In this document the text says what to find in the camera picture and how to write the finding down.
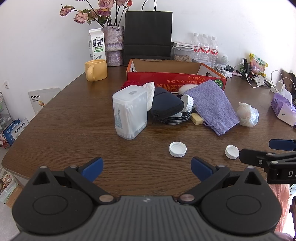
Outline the blue white booklet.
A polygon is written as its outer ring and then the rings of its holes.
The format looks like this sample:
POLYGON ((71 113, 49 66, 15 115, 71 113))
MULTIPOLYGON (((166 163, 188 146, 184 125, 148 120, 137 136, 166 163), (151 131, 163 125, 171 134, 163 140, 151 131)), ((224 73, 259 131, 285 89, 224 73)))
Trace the blue white booklet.
POLYGON ((22 133, 25 127, 29 124, 27 118, 23 120, 17 119, 13 121, 5 130, 4 137, 8 142, 8 145, 11 146, 18 136, 22 133))

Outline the red artificial rose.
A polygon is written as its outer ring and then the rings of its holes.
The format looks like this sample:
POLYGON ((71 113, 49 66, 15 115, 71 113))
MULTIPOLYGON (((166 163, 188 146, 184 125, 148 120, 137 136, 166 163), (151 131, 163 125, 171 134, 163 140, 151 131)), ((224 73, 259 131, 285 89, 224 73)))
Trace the red artificial rose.
POLYGON ((126 80, 126 82, 124 82, 123 85, 121 86, 121 89, 124 89, 131 85, 142 86, 142 84, 139 81, 126 80))

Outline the red cardboard box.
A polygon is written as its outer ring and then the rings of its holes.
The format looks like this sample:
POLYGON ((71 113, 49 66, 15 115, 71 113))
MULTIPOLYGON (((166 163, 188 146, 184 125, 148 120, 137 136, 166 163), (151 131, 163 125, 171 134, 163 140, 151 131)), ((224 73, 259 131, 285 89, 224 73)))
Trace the red cardboard box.
POLYGON ((144 59, 130 59, 126 80, 139 81, 142 86, 154 82, 155 87, 173 93, 185 84, 201 84, 208 80, 224 89, 227 81, 225 76, 203 63, 144 59))

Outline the white bottle cap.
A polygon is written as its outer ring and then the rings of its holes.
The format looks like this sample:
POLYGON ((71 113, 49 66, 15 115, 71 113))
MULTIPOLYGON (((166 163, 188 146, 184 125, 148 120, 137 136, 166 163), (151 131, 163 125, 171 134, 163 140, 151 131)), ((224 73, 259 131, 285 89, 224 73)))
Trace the white bottle cap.
POLYGON ((187 147, 182 142, 172 142, 169 145, 169 152, 175 158, 181 158, 185 156, 187 147))
POLYGON ((231 160, 235 160, 239 157, 240 150, 234 145, 228 145, 225 149, 225 155, 231 160))

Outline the white jar with lid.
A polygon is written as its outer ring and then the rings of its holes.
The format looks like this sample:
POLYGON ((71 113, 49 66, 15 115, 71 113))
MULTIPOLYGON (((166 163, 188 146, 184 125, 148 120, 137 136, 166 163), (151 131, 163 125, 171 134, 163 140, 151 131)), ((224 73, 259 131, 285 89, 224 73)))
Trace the white jar with lid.
POLYGON ((184 107, 181 112, 182 113, 189 113, 192 110, 193 105, 194 105, 193 98, 187 94, 184 94, 184 95, 182 95, 181 100, 184 104, 184 107))

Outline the clear cotton swab box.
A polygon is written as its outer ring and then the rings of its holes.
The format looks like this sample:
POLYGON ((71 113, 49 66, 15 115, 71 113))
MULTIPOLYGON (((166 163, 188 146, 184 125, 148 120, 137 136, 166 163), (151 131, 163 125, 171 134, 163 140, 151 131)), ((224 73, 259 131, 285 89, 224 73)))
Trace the clear cotton swab box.
POLYGON ((112 96, 116 133, 134 139, 147 126, 147 90, 130 85, 112 96))

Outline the navy zipper pouch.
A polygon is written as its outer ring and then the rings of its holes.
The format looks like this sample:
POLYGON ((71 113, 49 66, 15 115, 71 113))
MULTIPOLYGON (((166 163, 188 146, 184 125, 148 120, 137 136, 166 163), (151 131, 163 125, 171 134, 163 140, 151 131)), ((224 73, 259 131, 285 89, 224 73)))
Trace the navy zipper pouch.
POLYGON ((181 112, 183 108, 184 103, 180 98, 161 87, 155 88, 152 107, 149 111, 154 119, 163 120, 169 118, 181 112))

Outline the yellow eraser block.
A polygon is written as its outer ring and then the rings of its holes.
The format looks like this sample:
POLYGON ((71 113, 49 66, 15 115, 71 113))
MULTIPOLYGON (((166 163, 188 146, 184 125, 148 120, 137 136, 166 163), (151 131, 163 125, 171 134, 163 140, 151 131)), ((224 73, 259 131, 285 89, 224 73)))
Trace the yellow eraser block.
POLYGON ((202 125, 204 120, 201 118, 197 113, 192 113, 191 114, 191 121, 193 122, 194 125, 202 125))

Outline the yellow plush toy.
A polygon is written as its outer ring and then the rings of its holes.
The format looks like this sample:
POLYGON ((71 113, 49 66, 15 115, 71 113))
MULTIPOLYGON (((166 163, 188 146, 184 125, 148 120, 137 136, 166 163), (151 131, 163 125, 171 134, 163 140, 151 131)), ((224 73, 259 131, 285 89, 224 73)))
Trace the yellow plush toy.
POLYGON ((179 95, 183 95, 187 90, 190 90, 194 87, 198 86, 197 84, 185 84, 179 88, 179 95))

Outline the iridescent plastic bag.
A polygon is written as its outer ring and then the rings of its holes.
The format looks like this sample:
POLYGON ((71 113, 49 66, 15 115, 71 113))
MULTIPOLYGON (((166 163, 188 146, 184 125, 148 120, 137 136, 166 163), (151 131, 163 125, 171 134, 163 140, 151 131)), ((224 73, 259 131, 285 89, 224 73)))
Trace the iridescent plastic bag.
POLYGON ((239 102, 236 114, 241 126, 252 128, 258 123, 259 112, 250 104, 239 102))

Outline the white leaflet board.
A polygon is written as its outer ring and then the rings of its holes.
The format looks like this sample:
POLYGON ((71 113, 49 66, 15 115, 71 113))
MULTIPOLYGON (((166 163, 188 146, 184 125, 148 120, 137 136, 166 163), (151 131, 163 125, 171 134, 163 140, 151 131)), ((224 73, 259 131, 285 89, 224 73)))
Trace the white leaflet board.
POLYGON ((29 99, 35 114, 38 114, 60 91, 59 87, 29 91, 29 99))

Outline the white charger block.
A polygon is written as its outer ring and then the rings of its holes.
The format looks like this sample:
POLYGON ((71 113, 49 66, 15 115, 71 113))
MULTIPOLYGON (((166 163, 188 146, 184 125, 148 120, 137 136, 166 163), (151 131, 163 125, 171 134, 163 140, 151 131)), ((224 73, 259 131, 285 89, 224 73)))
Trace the white charger block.
POLYGON ((231 72, 229 72, 229 71, 227 71, 227 70, 221 70, 220 72, 221 72, 221 74, 222 74, 223 76, 225 76, 226 78, 231 78, 232 75, 233 75, 231 72))

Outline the purple tissue pack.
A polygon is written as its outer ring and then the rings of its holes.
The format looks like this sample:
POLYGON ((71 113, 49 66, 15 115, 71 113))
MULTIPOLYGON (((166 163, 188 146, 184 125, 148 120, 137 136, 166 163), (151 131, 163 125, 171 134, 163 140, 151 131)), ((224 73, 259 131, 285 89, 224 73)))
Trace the purple tissue pack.
POLYGON ((278 119, 290 126, 295 126, 295 107, 283 95, 275 93, 271 101, 271 107, 278 119))

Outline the purple fabric pouch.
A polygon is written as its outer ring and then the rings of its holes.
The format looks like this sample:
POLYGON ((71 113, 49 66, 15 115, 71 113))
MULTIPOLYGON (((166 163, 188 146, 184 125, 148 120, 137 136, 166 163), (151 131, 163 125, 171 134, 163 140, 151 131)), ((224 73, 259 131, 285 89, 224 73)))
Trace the purple fabric pouch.
POLYGON ((193 98, 194 108, 203 118, 204 125, 210 127, 218 136, 239 123, 239 118, 224 91, 213 80, 205 81, 184 94, 193 98))

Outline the black phone stand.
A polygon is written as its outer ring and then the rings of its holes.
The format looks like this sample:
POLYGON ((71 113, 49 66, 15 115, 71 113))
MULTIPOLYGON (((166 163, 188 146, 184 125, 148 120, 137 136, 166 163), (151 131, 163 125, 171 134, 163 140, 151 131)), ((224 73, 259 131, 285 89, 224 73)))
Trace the black phone stand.
POLYGON ((246 58, 243 58, 241 60, 239 72, 241 75, 245 76, 246 74, 249 75, 249 70, 250 70, 249 63, 247 62, 246 58))

